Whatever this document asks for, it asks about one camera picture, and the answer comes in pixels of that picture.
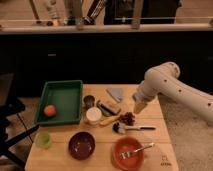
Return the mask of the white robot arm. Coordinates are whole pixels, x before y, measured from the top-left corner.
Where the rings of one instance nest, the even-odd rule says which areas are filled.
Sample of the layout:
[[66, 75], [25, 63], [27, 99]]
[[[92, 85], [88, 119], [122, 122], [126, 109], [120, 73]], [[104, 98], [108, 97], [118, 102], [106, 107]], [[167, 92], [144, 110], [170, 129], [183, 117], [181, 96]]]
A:
[[180, 68], [174, 62], [165, 62], [148, 69], [139, 84], [134, 99], [133, 111], [140, 113], [158, 93], [188, 107], [213, 127], [213, 95], [184, 84], [178, 80]]

